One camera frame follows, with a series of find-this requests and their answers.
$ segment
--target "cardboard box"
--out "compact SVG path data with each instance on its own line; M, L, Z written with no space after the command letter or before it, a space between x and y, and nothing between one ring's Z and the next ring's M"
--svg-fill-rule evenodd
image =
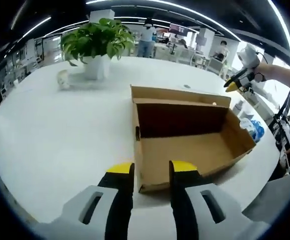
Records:
M204 177L255 146L229 109L229 97L139 86L131 86L131 95L140 192L169 187L169 161L192 163Z

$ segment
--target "white table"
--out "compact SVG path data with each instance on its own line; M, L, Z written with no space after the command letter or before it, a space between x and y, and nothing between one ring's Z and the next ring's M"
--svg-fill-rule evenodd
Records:
M56 75L64 69L80 71L67 62L40 68L0 106L1 179L39 222L57 218L69 199L97 185L112 165L133 161L130 84L230 96L232 108L243 100L238 92L226 93L217 75L169 61L113 58L109 79L98 90L60 90ZM242 210L260 193L279 159L273 135L256 118L265 128L264 136L217 181ZM133 197L130 239L176 239L166 200L137 191Z

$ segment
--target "ceiling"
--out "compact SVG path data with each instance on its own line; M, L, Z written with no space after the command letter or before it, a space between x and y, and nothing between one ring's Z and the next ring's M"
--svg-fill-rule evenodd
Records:
M148 0L105 0L86 5L87 0L0 0L0 58L6 54L24 33L50 16L51 20L24 37L17 45L31 38L38 38L66 25L87 20L90 11L112 7L115 16L152 17L186 27L207 27L217 35L236 38L217 23L186 9ZM289 44L277 16L267 0L166 0L208 16L229 29L252 33L273 41L289 50ZM290 1L278 0L277 7L290 25ZM132 22L137 19L126 19ZM237 34L243 41L260 47L272 48L259 39ZM277 50L276 54L290 64L290 57Z

